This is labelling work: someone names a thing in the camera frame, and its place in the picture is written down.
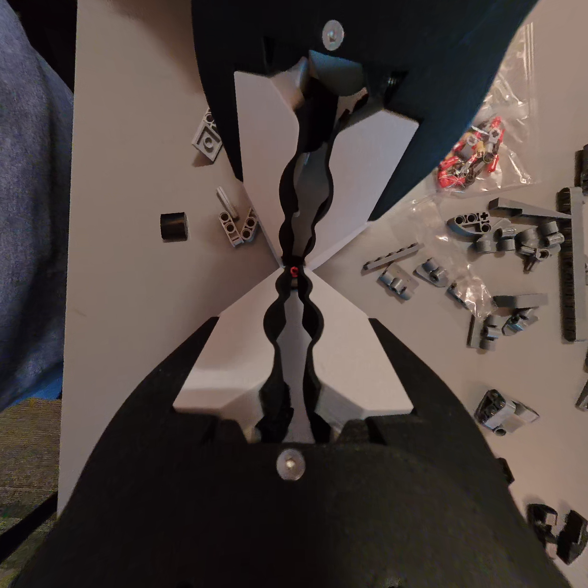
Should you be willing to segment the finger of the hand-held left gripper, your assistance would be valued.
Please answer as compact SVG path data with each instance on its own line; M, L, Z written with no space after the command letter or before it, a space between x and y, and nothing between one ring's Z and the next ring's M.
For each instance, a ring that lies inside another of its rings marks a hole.
M273 76L234 73L243 185L279 264L283 255L279 230L285 221L279 185L297 151L295 110L305 100L308 77L307 57Z
M366 229L419 123L391 109L406 72L315 51L309 61L337 97L330 138L295 167L294 255L314 270Z

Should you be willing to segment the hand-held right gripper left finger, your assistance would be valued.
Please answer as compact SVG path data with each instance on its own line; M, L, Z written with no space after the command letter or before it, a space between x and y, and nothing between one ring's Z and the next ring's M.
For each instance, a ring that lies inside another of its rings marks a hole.
M173 408L237 422L248 439L281 442L293 416L277 339L286 325L289 269L278 269L223 311Z

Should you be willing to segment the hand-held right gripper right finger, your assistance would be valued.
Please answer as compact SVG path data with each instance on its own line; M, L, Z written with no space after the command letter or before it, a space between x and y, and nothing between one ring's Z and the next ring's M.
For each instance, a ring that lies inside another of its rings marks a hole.
M369 417L408 415L413 403L368 316L310 270L300 271L306 352L303 398L314 437L337 437Z

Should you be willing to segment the light grey square lego plate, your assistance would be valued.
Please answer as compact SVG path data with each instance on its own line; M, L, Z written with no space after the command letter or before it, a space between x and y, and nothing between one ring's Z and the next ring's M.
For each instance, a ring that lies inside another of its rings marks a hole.
M192 140L192 146L205 156L211 164L216 161L223 147L222 138L210 107L207 107L202 117L202 121Z

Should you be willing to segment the light grey bent lego beam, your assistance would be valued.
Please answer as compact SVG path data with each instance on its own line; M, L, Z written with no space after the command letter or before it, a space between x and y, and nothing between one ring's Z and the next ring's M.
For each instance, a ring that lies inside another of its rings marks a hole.
M236 226L235 219L229 212L222 212L219 215L219 221L233 248L254 241L259 226L259 219L253 208L249 208L240 228Z

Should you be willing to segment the clear bag of lego pieces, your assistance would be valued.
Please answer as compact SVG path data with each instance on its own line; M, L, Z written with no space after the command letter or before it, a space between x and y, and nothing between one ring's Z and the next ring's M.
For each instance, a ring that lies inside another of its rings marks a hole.
M478 113L433 178L438 193L470 197L539 181L534 24L521 26Z

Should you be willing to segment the thin grey lego beam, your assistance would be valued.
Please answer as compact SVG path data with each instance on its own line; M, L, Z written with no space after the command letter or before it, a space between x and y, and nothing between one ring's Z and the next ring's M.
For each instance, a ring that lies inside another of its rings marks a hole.
M397 260L407 258L408 256L411 256L411 255L415 254L416 252L419 252L423 248L424 248L423 243L420 243L420 242L412 243L409 246L402 247L397 251L390 252L388 254L385 254L383 256L379 256L376 259L373 259L371 261L364 263L364 265L362 266L362 271L368 272L373 269L377 269L382 266L386 266L386 265L393 263Z

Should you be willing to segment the black curved lego brick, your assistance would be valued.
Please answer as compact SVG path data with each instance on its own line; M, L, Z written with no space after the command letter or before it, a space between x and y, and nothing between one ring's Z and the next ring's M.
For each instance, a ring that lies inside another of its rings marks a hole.
M160 215L160 235L163 242L183 242L189 237L185 212L163 213Z

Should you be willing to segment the dark grey lego connector block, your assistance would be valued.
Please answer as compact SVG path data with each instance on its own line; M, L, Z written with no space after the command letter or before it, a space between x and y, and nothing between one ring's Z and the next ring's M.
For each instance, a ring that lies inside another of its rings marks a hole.
M479 425L503 437L537 421L540 415L524 403L490 389L482 397L473 417Z

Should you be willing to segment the long black lego beam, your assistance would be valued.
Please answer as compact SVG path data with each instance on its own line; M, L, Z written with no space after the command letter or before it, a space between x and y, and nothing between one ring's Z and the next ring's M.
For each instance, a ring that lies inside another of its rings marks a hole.
M587 340L587 286L584 256L584 194L581 187L565 187L557 194L564 215L558 220L560 245L560 304L562 332L568 342Z

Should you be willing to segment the torn clear plastic bag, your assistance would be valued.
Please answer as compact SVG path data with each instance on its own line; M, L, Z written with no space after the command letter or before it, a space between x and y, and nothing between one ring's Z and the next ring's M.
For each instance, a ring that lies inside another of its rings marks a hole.
M445 221L431 197L408 201L410 234L422 245L423 262L416 275L438 288L445 288L462 306L484 320L493 313L494 302L479 275L470 268L469 252L478 254L476 242L492 237L487 212L461 213Z

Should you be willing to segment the cluster of dark grey pieces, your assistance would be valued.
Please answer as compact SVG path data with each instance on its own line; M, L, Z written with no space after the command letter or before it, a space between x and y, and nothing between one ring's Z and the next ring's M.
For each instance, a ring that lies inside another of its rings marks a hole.
M584 204L587 203L587 188L581 187ZM528 203L496 198L488 203L493 228L492 237L476 242L479 254L502 254L515 252L525 261L523 270L530 273L540 262L560 253L563 235L558 220L564 215L556 210L543 209ZM587 257L585 256L587 285ZM493 313L486 319L472 315L467 346L474 349L492 350L497 338L523 332L537 321L536 309L546 305L547 298L539 293L526 295L493 296Z

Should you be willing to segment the person's blue sweater torso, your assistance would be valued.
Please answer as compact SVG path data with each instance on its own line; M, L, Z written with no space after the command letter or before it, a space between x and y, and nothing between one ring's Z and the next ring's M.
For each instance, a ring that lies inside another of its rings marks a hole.
M62 376L73 106L1 1L1 410Z

